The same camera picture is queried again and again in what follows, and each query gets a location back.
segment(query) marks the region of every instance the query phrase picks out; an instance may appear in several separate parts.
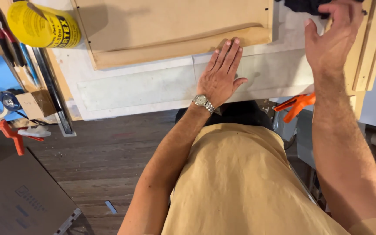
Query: orange spring clamp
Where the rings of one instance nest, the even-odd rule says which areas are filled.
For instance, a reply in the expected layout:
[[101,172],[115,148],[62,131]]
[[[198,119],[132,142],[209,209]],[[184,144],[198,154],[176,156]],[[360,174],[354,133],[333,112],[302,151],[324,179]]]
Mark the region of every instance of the orange spring clamp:
[[284,122],[289,123],[292,119],[294,119],[301,112],[301,110],[304,109],[305,106],[313,105],[315,102],[316,102],[316,94],[314,92],[309,95],[300,94],[276,106],[274,110],[276,112],[279,112],[281,110],[287,109],[292,106],[291,110],[284,117]]
[[[1,128],[1,131],[4,133],[5,137],[13,139],[18,155],[19,156],[24,155],[23,136],[18,135],[18,131],[13,131],[5,119],[1,120],[0,128]],[[34,137],[34,136],[26,136],[26,137],[29,137],[37,141],[44,140],[44,138],[42,137]]]

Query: dark fabric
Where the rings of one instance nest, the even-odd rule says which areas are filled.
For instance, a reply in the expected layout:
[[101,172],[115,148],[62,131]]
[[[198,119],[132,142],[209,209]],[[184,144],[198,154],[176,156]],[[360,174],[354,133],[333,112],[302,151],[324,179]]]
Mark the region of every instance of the dark fabric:
[[329,18],[329,14],[321,14],[318,12],[318,7],[321,4],[329,3],[332,0],[285,0],[284,5],[289,7],[295,12],[307,12],[311,15],[321,15],[322,19]]
[[[185,114],[186,108],[180,109],[175,117],[175,124]],[[210,126],[218,123],[237,123],[250,126],[263,126],[271,131],[271,120],[268,115],[259,109],[254,100],[229,103],[221,115],[213,113],[204,126]]]

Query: wristwatch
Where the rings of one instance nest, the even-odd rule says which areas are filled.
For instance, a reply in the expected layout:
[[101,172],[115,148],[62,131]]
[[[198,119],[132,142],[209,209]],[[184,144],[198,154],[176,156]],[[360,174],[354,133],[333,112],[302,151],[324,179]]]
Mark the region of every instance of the wristwatch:
[[194,103],[198,106],[204,106],[210,112],[210,114],[213,114],[214,106],[210,103],[210,101],[208,101],[205,95],[197,94],[192,101],[194,101]]

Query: yellow label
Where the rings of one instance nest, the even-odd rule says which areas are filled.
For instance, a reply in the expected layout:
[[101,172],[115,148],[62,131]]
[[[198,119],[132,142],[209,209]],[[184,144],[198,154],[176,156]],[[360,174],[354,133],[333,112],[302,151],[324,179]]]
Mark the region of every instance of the yellow label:
[[25,1],[10,6],[7,22],[20,42],[33,47],[71,48],[81,39],[78,24],[67,12]]

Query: brown box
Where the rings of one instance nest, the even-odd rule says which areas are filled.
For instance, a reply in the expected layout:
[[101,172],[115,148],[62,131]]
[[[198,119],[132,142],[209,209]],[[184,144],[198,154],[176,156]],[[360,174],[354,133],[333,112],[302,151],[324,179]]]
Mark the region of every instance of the brown box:
[[56,109],[50,99],[47,90],[39,90],[31,93],[15,96],[30,120],[44,118],[56,113]]
[[0,161],[0,234],[61,235],[80,213],[28,150]]

